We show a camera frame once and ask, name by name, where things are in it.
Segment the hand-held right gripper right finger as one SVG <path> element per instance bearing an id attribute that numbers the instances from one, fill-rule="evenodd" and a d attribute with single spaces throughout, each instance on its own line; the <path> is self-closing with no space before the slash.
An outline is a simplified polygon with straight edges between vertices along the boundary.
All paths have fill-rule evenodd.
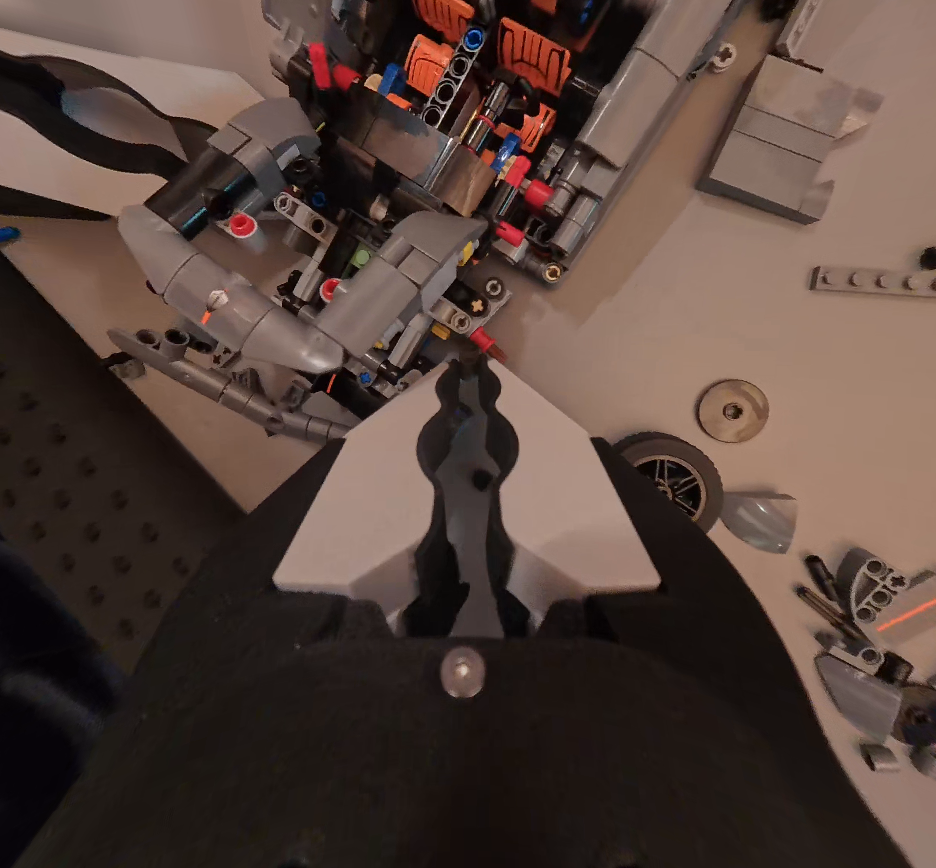
<path id="1" fill-rule="evenodd" d="M 487 572 L 504 630 L 539 628 L 555 603 L 658 589 L 587 432 L 495 360 L 481 359 L 481 408 L 497 468 Z"/>

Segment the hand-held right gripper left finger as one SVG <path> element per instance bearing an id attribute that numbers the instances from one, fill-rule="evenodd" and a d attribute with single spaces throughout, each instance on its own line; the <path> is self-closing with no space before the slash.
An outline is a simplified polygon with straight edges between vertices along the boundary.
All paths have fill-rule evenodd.
<path id="1" fill-rule="evenodd" d="M 455 362 L 438 366 L 343 440 L 273 573 L 283 592 L 380 605 L 388 619 L 455 615 L 455 552 L 439 469 L 455 432 Z"/>

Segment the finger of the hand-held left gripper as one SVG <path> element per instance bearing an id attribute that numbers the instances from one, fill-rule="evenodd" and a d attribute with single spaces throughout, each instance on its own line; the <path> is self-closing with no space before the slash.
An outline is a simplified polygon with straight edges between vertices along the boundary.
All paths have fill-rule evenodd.
<path id="1" fill-rule="evenodd" d="M 56 40 L 3 30 L 1 48 L 11 55 L 51 55 L 107 72 L 136 90 L 164 114 L 219 127 L 259 102 L 261 94 L 239 75 L 154 58 L 117 55 Z M 111 138 L 178 146 L 170 125 L 115 89 L 68 88 L 65 113 Z"/>
<path id="2" fill-rule="evenodd" d="M 65 90 L 115 89 L 170 125 L 178 146 L 104 136 L 64 110 Z M 164 114 L 117 78 L 2 79 L 2 213 L 116 216 L 192 160 L 192 119 Z"/>

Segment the grey lego car model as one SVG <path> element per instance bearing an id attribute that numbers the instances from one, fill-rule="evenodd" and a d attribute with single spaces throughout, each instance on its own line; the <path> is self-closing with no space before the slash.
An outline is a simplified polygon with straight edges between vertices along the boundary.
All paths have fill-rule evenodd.
<path id="1" fill-rule="evenodd" d="M 484 216 L 422 345 L 394 348 L 410 383 L 429 344 L 486 325 L 511 297 L 489 255 L 553 286 L 585 247 L 691 80 L 747 0 L 262 0 L 277 33 L 275 75 L 320 138 L 288 172 L 287 195 L 236 240 L 206 228 L 195 245 L 293 314 L 320 311 L 416 211 Z M 277 406 L 316 392 L 356 416 L 391 394 L 350 361 L 350 382 L 298 377 L 193 341 L 186 358 L 234 373 Z"/>

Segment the black lego wheel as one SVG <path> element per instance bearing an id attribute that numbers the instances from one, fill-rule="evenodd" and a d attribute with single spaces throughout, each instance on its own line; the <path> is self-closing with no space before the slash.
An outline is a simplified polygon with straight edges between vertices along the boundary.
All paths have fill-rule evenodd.
<path id="1" fill-rule="evenodd" d="M 705 453 L 672 434 L 630 434 L 612 448 L 708 533 L 723 505 L 720 474 Z"/>

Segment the dark round lego disc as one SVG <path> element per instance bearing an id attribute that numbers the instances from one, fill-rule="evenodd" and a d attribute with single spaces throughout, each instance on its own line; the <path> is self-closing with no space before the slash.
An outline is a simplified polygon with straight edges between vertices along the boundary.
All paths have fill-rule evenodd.
<path id="1" fill-rule="evenodd" d="M 766 394 L 755 384 L 726 379 L 711 385 L 698 399 L 696 418 L 711 438 L 728 444 L 759 435 L 769 416 Z"/>

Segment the grey curved lego shell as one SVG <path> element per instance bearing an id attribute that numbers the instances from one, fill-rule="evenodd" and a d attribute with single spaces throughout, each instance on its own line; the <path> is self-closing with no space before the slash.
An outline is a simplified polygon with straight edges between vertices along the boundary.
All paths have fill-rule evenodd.
<path id="1" fill-rule="evenodd" d="M 798 515 L 798 501 L 783 493 L 727 492 L 721 508 L 721 522 L 732 535 L 772 554 L 789 551 Z"/>

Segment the black lego rod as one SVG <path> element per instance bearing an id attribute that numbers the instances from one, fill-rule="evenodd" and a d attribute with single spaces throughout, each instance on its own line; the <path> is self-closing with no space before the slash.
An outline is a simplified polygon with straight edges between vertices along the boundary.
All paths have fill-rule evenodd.
<path id="1" fill-rule="evenodd" d="M 801 584 L 794 587 L 794 592 L 800 600 L 837 630 L 843 638 L 866 646 L 872 645 L 872 641 L 853 623 L 851 618 L 823 596 Z"/>
<path id="2" fill-rule="evenodd" d="M 816 588 L 833 604 L 840 606 L 839 592 L 835 576 L 829 570 L 825 561 L 816 554 L 808 554 L 803 563 L 808 570 Z"/>

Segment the long grey lego plate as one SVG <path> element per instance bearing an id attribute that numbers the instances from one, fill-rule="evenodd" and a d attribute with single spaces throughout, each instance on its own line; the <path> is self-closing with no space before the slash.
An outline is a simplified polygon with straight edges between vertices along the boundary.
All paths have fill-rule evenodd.
<path id="1" fill-rule="evenodd" d="M 836 293 L 935 299 L 935 271 L 818 266 L 809 289 Z"/>

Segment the grey lego panel assembly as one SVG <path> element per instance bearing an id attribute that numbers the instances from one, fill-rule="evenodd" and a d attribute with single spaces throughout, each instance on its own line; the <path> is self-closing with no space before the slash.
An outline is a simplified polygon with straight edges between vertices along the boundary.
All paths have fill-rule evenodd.
<path id="1" fill-rule="evenodd" d="M 817 175 L 835 143 L 872 123 L 883 95 L 813 66 L 766 55 L 745 81 L 696 190 L 803 226 L 819 221 L 834 181 Z"/>

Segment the grey liftarm with cross hole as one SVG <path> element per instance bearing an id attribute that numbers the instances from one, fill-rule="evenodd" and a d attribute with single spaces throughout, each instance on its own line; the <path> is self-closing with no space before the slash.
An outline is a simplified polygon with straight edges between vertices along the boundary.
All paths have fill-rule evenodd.
<path id="1" fill-rule="evenodd" d="M 874 621 L 908 585 L 904 573 L 860 547 L 849 549 L 835 572 L 838 601 L 859 625 Z"/>

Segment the grey panel with orange line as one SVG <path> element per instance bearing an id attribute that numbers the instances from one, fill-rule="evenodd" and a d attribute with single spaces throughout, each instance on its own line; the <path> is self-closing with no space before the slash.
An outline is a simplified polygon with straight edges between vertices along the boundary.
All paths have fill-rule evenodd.
<path id="1" fill-rule="evenodd" d="M 885 651 L 897 651 L 908 640 L 935 625 L 935 575 L 914 578 L 882 608 L 872 625 L 872 642 Z"/>

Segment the person's legs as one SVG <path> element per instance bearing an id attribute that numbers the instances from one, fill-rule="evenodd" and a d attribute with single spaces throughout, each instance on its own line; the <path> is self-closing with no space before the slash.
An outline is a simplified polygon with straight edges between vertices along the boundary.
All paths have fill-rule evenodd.
<path id="1" fill-rule="evenodd" d="M 12 866 L 82 771 L 124 676 L 1 544 L 1 865 Z"/>

